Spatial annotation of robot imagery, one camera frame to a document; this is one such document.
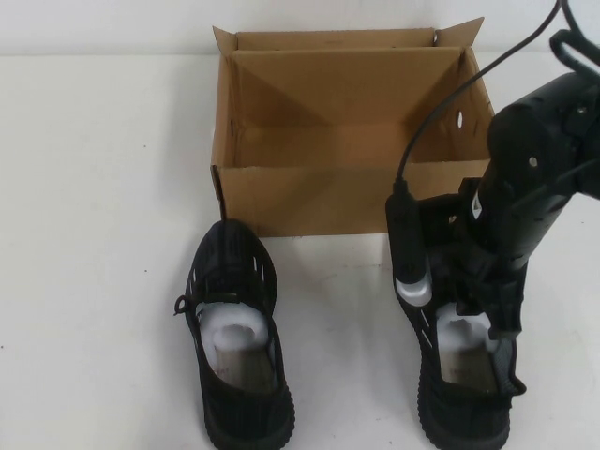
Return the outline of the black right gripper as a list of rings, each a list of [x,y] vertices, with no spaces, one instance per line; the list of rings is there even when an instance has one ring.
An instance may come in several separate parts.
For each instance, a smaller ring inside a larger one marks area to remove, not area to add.
[[[499,254],[483,246],[471,224],[477,185],[476,179],[464,179],[457,193],[419,202],[434,283],[442,285],[434,289],[457,300],[459,316],[488,315],[492,339],[514,340],[522,331],[525,269],[500,275],[493,267]]]

